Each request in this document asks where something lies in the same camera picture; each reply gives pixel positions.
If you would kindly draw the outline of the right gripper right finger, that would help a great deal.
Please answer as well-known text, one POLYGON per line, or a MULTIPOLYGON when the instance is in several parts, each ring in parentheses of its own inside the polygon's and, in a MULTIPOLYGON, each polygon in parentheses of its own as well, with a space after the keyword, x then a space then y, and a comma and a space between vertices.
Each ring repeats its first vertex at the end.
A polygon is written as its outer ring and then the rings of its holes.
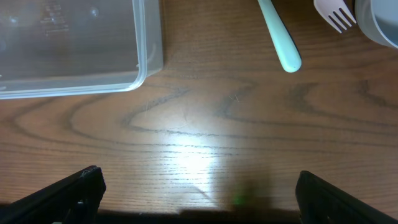
POLYGON ((397 224, 395 218, 306 170, 300 172, 295 196, 303 224, 397 224))

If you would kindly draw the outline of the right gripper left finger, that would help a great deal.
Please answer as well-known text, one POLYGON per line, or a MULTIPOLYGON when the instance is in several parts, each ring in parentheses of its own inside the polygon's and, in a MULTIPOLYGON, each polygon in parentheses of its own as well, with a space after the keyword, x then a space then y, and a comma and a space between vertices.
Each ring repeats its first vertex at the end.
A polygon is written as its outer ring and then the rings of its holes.
POLYGON ((93 223, 106 191, 100 167, 86 167, 1 209, 1 223, 93 223))

